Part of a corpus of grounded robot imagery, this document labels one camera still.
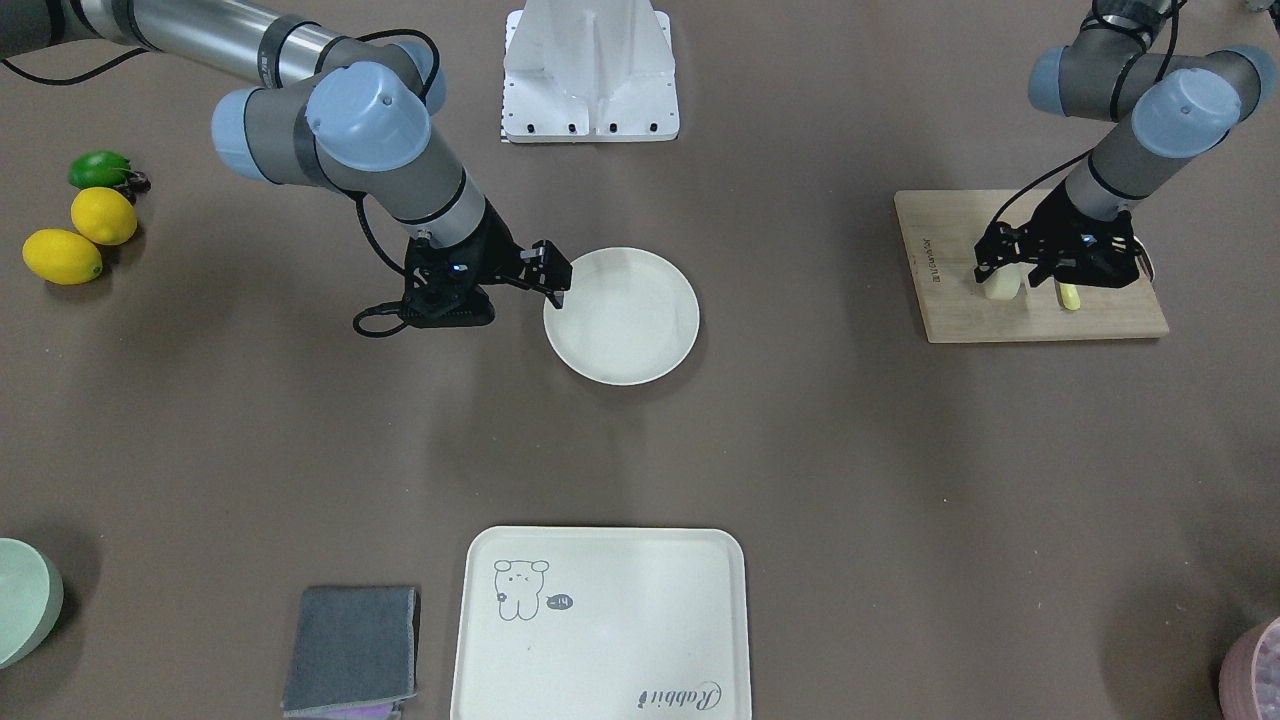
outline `mint green bowl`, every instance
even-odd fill
[[[0,538],[0,670],[36,650],[63,609],[63,578],[38,550]]]

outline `cartoon bear print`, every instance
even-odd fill
[[[532,620],[541,602],[538,597],[545,584],[545,573],[550,562],[536,560],[499,560],[493,564],[497,574],[493,579],[498,591],[498,615],[503,620]]]

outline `blue joint cap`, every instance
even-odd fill
[[[422,101],[378,63],[330,72],[311,91],[306,118],[330,158],[370,173],[403,168],[431,140],[431,118]]]
[[[1248,60],[1253,65],[1253,69],[1257,70],[1258,83],[1262,86],[1258,95],[1258,105],[1266,102],[1267,97],[1271,97],[1271,94],[1276,91],[1276,64],[1271,59],[1271,55],[1267,55],[1266,50],[1252,45],[1233,45],[1224,47],[1220,53],[1235,53]]]
[[[1066,117],[1066,110],[1062,109],[1062,88],[1059,83],[1064,53],[1066,53],[1066,47],[1055,47],[1036,60],[1032,78],[1027,83],[1027,96],[1032,100],[1032,108],[1042,113]]]
[[[403,50],[410,60],[413,60],[413,65],[417,67],[417,77],[425,85],[426,76],[431,73],[431,65],[435,64],[431,50],[417,42],[393,42],[392,45]],[[431,87],[426,91],[426,111],[431,115],[439,113],[444,108],[444,100],[448,97],[448,94],[449,87],[444,82],[444,68],[442,67],[436,70],[435,79],[431,81]]]
[[[1240,95],[1216,73],[1175,70],[1138,100],[1133,133],[1161,158],[1194,158],[1240,122]]]
[[[248,105],[248,96],[259,90],[261,88],[246,87],[219,100],[214,108],[210,131],[214,136],[214,150],[218,150],[218,156],[228,168],[248,179],[271,182],[257,169],[257,163],[248,151],[248,135],[244,132],[244,108]]]

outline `lemon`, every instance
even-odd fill
[[[32,273],[58,284],[86,283],[102,274],[97,246],[70,231],[36,231],[22,245],[22,260]]]
[[[120,245],[138,229],[133,205],[110,187],[87,187],[72,201],[72,224],[99,245]]]

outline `gray cloth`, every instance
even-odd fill
[[[307,588],[298,607],[285,717],[413,697],[417,589]]]

